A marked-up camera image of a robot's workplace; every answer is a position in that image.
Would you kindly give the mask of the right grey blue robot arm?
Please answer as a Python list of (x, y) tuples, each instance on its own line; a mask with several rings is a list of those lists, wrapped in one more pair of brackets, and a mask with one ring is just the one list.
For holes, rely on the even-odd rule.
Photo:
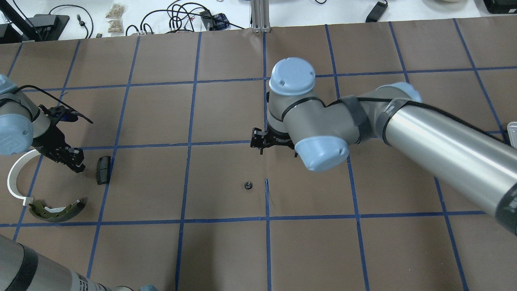
[(445, 181), (516, 234), (516, 149), (482, 129), (422, 102), (407, 82), (382, 85), (326, 105), (314, 92), (305, 59), (278, 61), (269, 79), (267, 127), (253, 128), (251, 148), (289, 147), (314, 172), (349, 157), (349, 146), (373, 137)]

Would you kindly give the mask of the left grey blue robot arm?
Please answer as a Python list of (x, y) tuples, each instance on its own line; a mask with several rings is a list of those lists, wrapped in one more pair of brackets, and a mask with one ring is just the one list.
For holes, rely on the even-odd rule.
[(47, 91), (34, 85), (18, 87), (11, 79), (0, 76), (1, 109), (0, 109), (0, 153), (1, 155), (19, 154), (30, 147), (53, 160), (66, 165), (75, 173), (81, 173), (86, 166), (83, 164), (84, 153), (81, 148), (73, 148), (66, 143), (63, 132), (57, 124), (76, 122), (84, 118), (92, 121), (66, 103), (47, 108), (36, 105), (22, 91), (32, 88), (46, 96), (58, 100)]

